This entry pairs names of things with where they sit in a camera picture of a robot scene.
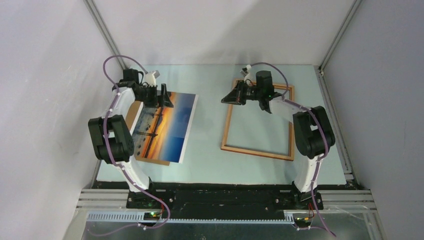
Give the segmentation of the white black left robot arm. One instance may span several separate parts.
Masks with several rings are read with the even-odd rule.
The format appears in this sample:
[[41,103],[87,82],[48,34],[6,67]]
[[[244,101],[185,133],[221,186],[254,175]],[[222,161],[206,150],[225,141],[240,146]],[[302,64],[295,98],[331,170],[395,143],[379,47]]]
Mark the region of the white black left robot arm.
[[153,208],[158,194],[149,188],[150,178],[137,164],[134,129],[126,123],[126,117],[134,102],[140,103],[140,110],[173,108],[166,84],[157,85],[158,70],[144,73],[133,68],[123,71],[123,79],[113,82],[114,96],[104,116],[88,121],[95,156],[106,164],[118,169],[129,186],[129,190],[140,193],[138,201],[145,208]]

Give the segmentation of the sunset landscape photo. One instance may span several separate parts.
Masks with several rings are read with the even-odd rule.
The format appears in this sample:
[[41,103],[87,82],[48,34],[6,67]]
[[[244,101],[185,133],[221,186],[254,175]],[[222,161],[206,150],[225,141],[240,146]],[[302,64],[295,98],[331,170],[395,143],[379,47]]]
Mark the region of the sunset landscape photo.
[[198,98],[197,94],[171,92],[173,108],[147,108],[142,103],[132,132],[136,155],[182,163]]

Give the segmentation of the aluminium rail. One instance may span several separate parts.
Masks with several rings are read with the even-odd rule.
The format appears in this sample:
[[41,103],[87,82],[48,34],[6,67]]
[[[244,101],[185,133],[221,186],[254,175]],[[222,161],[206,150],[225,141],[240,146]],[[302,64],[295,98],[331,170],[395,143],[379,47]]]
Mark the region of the aluminium rail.
[[[91,15],[95,25],[97,26],[101,36],[103,37],[107,47],[109,48],[111,55],[120,55],[121,52],[119,51],[118,45],[114,41],[113,36],[112,36],[110,30],[108,29],[107,24],[106,24],[104,18],[102,17],[102,14],[101,14],[95,0],[83,0],[83,2],[85,4],[89,14]],[[123,58],[121,58],[121,57],[117,57],[115,61],[116,61],[117,65],[119,65],[121,70],[124,70],[128,67],[126,65],[126,63],[123,61]],[[98,175],[100,166],[101,166],[101,161],[98,160],[96,165],[95,165],[95,169],[94,169],[94,173],[93,173],[92,178],[91,178],[91,182],[89,184],[90,189],[94,186],[94,183],[96,181],[96,177]]]
[[315,66],[315,73],[318,79],[318,84],[323,95],[324,104],[327,107],[330,123],[333,127],[333,132],[335,134],[336,147],[340,157],[341,166],[343,169],[343,174],[347,182],[354,182],[356,176],[352,166],[352,161],[350,159],[346,142],[342,133],[342,129],[339,123],[338,114],[336,111],[335,101],[332,99],[332,95],[329,90],[329,83],[326,80],[326,68],[328,67],[334,53],[336,52],[342,38],[347,32],[352,20],[355,18],[357,11],[361,7],[362,0],[354,0],[347,11],[340,27],[338,28],[329,48],[327,49],[323,60],[318,66]]
[[[328,213],[376,213],[377,206],[370,190],[319,190],[324,211]],[[126,189],[83,189],[77,207],[87,209],[126,208]]]

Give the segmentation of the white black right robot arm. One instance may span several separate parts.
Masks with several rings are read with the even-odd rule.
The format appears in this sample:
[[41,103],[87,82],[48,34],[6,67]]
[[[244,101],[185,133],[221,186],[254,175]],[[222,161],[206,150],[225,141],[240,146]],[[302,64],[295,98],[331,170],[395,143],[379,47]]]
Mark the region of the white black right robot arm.
[[247,101],[256,101],[262,111],[278,115],[292,124],[295,146],[307,160],[294,179],[297,191],[291,194],[290,201],[295,208],[304,209],[311,202],[309,193],[314,193],[318,186],[321,162],[335,144],[326,109],[323,106],[306,107],[276,92],[272,73],[268,70],[256,72],[255,83],[251,84],[248,83],[251,75],[248,68],[243,68],[242,73],[244,78],[235,82],[221,103],[244,106]]

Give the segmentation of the brown fibreboard backing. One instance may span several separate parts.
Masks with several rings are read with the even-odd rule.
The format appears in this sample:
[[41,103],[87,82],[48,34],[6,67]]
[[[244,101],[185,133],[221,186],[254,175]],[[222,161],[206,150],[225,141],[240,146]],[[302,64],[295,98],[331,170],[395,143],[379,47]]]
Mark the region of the brown fibreboard backing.
[[[132,105],[129,107],[128,113],[125,117],[125,122],[130,133],[132,133],[135,129],[136,122],[141,113],[142,108],[143,108],[143,103],[140,101],[133,102]],[[159,160],[159,159],[150,159],[150,158],[141,157],[140,155],[136,155],[136,151],[134,151],[134,157],[139,162],[151,163],[151,164],[162,165],[162,166],[170,165],[170,162],[168,161]]]

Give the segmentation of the aluminium rail left side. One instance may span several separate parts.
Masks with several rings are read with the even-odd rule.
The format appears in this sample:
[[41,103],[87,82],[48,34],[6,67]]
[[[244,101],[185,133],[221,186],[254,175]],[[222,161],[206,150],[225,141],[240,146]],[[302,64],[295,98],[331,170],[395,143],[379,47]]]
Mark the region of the aluminium rail left side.
[[[95,0],[83,0],[83,2],[85,4],[89,14],[91,15],[95,25],[97,26],[101,36],[103,37],[107,47],[109,48],[111,55],[120,55],[121,52],[119,51],[118,45],[114,41],[113,36],[112,36],[110,30],[108,29],[107,24],[106,24],[104,18],[102,17],[102,14],[101,14]],[[128,67],[126,65],[126,63],[123,61],[123,58],[121,58],[121,57],[117,57],[115,61],[116,61],[117,65],[119,65],[121,70],[124,70]],[[90,189],[94,186],[94,183],[96,181],[96,177],[98,175],[100,166],[101,166],[101,161],[98,160],[96,165],[95,165],[95,169],[94,169],[94,173],[93,173],[92,178],[91,178],[91,182],[89,184]]]

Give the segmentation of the aluminium rail right side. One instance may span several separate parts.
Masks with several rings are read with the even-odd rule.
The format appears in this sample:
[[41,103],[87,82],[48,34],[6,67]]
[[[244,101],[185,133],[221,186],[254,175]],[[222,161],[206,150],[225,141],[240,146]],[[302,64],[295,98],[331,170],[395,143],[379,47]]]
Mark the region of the aluminium rail right side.
[[338,114],[336,111],[335,101],[332,99],[332,95],[329,90],[329,83],[326,80],[326,68],[328,67],[334,53],[336,52],[342,38],[347,32],[352,20],[355,18],[357,11],[361,7],[362,0],[354,0],[347,11],[340,27],[338,28],[329,48],[327,49],[323,60],[318,66],[315,66],[315,73],[318,79],[318,84],[323,95],[324,104],[327,107],[330,123],[333,127],[333,132],[335,134],[336,147],[340,157],[341,166],[343,169],[343,174],[347,182],[354,182],[356,176],[352,166],[352,161],[350,159],[346,142],[342,133],[342,129],[339,123]]

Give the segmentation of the aluminium front rail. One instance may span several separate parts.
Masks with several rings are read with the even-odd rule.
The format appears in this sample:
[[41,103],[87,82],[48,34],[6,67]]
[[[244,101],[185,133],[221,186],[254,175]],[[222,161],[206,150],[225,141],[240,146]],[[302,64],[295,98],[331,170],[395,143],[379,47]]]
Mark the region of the aluminium front rail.
[[[376,213],[377,206],[370,190],[319,190],[324,211],[328,213]],[[87,209],[126,208],[126,189],[83,189],[77,207]]]

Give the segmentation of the wooden picture frame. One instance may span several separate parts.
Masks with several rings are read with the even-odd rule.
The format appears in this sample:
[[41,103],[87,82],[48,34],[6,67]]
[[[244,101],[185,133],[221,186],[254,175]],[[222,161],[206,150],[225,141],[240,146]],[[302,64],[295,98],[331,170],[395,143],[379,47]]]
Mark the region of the wooden picture frame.
[[230,104],[220,149],[292,162],[296,152],[294,127],[282,116],[261,110],[257,101]]

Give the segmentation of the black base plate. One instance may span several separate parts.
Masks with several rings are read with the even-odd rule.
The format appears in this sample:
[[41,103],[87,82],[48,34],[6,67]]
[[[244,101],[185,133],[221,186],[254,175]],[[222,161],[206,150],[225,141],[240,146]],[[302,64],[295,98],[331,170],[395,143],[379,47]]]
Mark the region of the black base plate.
[[128,209],[165,210],[178,219],[280,220],[286,211],[323,210],[322,196],[315,191],[299,193],[289,185],[155,185],[142,192],[129,192]]

